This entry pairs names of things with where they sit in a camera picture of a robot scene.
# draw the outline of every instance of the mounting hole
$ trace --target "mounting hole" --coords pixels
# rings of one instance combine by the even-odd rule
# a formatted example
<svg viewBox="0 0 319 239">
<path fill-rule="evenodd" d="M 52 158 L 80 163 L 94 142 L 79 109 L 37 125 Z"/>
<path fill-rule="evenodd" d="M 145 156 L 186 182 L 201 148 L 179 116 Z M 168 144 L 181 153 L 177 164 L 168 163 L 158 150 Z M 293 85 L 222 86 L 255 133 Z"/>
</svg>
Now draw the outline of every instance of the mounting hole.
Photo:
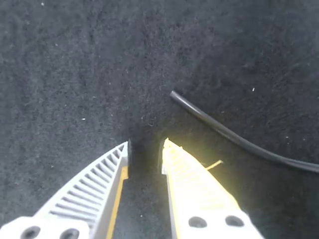
<svg viewBox="0 0 319 239">
<path fill-rule="evenodd" d="M 245 225 L 243 220 L 236 216 L 228 216 L 226 217 L 225 221 L 226 224 L 231 227 L 243 227 Z"/>
<path fill-rule="evenodd" d="M 29 227 L 28 229 L 24 230 L 24 232 L 21 235 L 21 239 L 33 239 L 36 238 L 40 233 L 40 227 L 33 226 Z"/>
<path fill-rule="evenodd" d="M 207 222 L 200 217 L 192 217 L 188 220 L 189 226 L 193 228 L 205 228 L 207 227 Z"/>
<path fill-rule="evenodd" d="M 70 228 L 61 234 L 60 239 L 78 239 L 79 235 L 80 232 L 78 230 Z"/>
</svg>

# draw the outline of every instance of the gray carpet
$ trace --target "gray carpet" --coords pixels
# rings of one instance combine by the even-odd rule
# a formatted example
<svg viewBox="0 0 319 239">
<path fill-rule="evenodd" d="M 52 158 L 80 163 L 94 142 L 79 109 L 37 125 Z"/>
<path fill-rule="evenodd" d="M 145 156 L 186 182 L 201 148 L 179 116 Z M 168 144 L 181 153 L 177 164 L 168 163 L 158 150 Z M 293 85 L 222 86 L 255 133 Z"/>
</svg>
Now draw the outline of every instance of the gray carpet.
<svg viewBox="0 0 319 239">
<path fill-rule="evenodd" d="M 212 173 L 265 238 L 318 236 L 319 175 L 239 149 L 168 97 L 179 89 L 259 146 L 319 163 L 318 1 L 41 3 L 0 2 L 0 224 L 130 138 L 114 238 L 170 238 L 157 174 L 170 137 L 224 161 Z"/>
</svg>

